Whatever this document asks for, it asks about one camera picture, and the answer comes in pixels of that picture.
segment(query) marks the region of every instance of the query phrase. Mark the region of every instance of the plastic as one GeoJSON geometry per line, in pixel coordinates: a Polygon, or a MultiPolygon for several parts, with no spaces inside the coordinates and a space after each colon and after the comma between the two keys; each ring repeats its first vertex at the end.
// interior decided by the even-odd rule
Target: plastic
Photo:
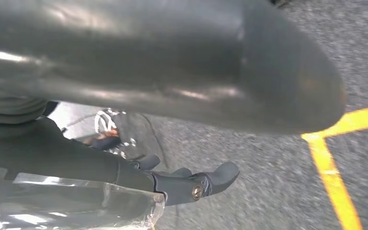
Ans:
{"type": "Polygon", "coordinates": [[[0,180],[0,230],[148,230],[163,210],[163,194],[109,183],[27,173],[0,180]]]}

